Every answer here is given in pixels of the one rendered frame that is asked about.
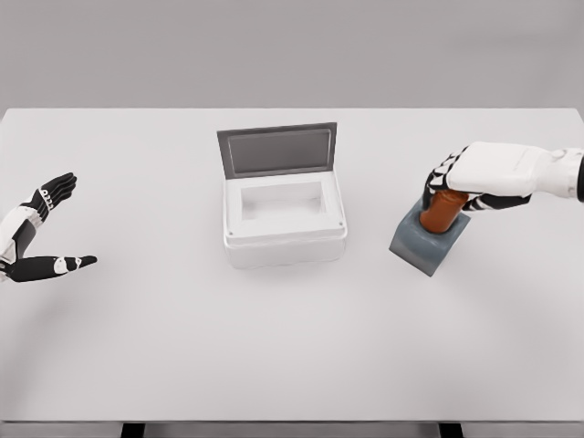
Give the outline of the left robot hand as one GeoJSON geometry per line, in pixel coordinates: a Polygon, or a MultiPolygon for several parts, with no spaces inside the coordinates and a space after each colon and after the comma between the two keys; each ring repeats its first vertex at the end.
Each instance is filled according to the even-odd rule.
{"type": "Polygon", "coordinates": [[[98,262],[93,255],[25,256],[40,226],[61,202],[71,197],[76,185],[74,173],[60,175],[36,188],[30,197],[0,220],[0,282],[8,279],[25,283],[56,278],[98,262]]]}

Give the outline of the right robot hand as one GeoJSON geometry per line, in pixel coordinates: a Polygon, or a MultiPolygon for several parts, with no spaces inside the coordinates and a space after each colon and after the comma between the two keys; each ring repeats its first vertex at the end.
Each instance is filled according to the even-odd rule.
{"type": "Polygon", "coordinates": [[[475,141],[453,152],[429,173],[422,208],[446,190],[466,193],[462,210],[503,210],[529,203],[537,188],[538,166],[549,152],[514,143],[475,141]]]}

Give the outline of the grey block holder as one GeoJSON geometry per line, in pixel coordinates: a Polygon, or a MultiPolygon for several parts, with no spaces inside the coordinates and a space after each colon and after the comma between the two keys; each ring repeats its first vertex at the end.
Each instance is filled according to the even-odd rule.
{"type": "Polygon", "coordinates": [[[421,212],[422,199],[419,199],[399,222],[389,250],[425,275],[433,276],[470,223],[471,217],[459,213],[446,232],[434,234],[422,227],[419,220],[421,212]]]}

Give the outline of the grey hinged box lid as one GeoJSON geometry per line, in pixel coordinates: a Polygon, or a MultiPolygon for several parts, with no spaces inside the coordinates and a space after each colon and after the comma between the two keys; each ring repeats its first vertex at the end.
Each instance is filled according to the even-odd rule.
{"type": "Polygon", "coordinates": [[[216,132],[227,180],[330,172],[336,122],[216,132]]]}

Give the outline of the brown cylindrical bottle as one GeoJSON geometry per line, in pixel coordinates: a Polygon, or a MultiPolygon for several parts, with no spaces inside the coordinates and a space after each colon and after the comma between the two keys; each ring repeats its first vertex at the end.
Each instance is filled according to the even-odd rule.
{"type": "Polygon", "coordinates": [[[468,193],[455,190],[441,190],[436,192],[428,208],[420,213],[419,220],[421,226],[427,232],[433,234],[447,232],[468,199],[468,193]]]}

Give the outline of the white open box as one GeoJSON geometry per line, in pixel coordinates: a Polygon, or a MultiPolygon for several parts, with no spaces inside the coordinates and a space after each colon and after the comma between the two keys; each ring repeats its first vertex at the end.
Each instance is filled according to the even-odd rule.
{"type": "Polygon", "coordinates": [[[348,222],[334,172],[224,181],[224,249],[239,269],[333,261],[348,222]]]}

